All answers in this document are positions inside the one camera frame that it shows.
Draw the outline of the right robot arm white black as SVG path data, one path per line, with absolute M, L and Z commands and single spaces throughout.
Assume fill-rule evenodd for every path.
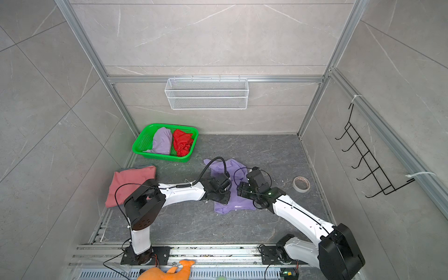
M 315 216 L 294 202 L 283 190 L 272 187 L 263 170 L 254 167 L 246 180 L 237 187 L 239 197 L 252 200 L 262 209 L 285 219 L 307 238 L 303 241 L 292 234 L 276 244 L 278 261 L 303 262 L 319 268 L 328 280 L 351 280 L 365 265 L 365 258 L 350 230 Z

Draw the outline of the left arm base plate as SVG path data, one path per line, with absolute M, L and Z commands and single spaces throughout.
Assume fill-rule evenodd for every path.
M 151 247 L 142 254 L 136 254 L 132 246 L 128 246 L 120 261 L 121 265 L 129 266 L 166 266 L 170 256 L 171 247 Z

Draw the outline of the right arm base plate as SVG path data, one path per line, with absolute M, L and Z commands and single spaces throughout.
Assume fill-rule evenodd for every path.
M 264 265 L 297 265 L 299 261 L 293 260 L 287 256 L 284 249 L 276 246 L 259 245 L 258 251 Z

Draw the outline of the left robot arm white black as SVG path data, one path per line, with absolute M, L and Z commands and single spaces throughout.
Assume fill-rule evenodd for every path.
M 153 179 L 141 184 L 125 201 L 124 213 L 131 230 L 131 247 L 135 255 L 151 248 L 150 226 L 161 209 L 185 201 L 211 200 L 227 204 L 232 182 L 226 174 L 202 178 L 184 184 L 158 184 Z

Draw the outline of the purple t-shirt with print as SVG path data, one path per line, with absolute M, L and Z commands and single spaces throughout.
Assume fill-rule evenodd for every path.
M 215 202 L 214 211 L 217 214 L 225 215 L 232 211 L 255 210 L 252 200 L 238 196 L 238 185 L 241 182 L 247 183 L 247 172 L 249 169 L 235 159 L 226 161 L 227 172 L 232 182 L 231 198 L 227 205 Z

